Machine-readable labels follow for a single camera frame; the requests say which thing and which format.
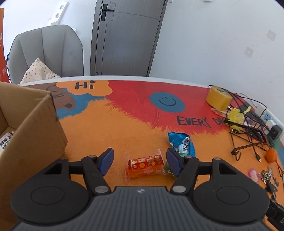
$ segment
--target door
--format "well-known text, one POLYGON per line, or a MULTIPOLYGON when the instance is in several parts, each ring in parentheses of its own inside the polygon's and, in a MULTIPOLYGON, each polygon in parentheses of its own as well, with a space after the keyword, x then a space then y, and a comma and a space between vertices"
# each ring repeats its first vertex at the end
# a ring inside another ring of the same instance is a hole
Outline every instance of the door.
POLYGON ((165 0, 103 0, 95 74, 147 76, 165 0))

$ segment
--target orange banner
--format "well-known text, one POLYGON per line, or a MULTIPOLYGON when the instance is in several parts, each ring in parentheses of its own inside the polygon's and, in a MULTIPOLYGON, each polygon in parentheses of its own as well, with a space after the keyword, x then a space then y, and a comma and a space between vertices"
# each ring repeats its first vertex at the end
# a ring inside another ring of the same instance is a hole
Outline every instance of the orange banner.
POLYGON ((4 9, 0 8, 0 81, 9 82, 3 47, 3 20, 4 9))

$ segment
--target wall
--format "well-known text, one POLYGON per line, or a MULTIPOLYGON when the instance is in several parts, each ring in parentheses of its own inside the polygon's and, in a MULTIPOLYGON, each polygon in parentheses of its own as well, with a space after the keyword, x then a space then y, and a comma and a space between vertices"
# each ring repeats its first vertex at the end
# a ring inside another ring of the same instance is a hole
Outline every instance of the wall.
MULTIPOLYGON (((69 2, 60 24, 77 29, 84 49, 84 74, 90 74, 91 38, 96 0, 67 0, 69 2)), ((14 38, 25 31, 43 27, 52 17, 60 0, 6 0, 3 25, 5 56, 14 38)))
POLYGON ((173 0, 150 77, 242 92, 284 122, 284 9, 274 0, 173 0))

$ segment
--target cardboard box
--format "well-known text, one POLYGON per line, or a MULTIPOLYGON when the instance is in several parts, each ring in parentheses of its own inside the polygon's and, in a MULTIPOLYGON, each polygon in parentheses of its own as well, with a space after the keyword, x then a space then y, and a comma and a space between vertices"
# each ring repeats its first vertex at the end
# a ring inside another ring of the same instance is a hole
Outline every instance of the cardboard box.
POLYGON ((67 144, 51 92, 0 82, 0 138, 12 131, 0 155, 0 230, 17 222, 12 192, 62 157, 67 144))

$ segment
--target orange speech bubble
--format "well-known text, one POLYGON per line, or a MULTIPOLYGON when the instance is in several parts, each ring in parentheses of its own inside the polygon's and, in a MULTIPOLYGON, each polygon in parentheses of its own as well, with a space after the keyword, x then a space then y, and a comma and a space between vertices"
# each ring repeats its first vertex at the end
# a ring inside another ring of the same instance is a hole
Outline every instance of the orange speech bubble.
POLYGON ((85 80, 57 82, 57 87, 67 88, 67 91, 74 95, 91 94, 92 96, 107 96, 112 93, 107 80, 85 80))

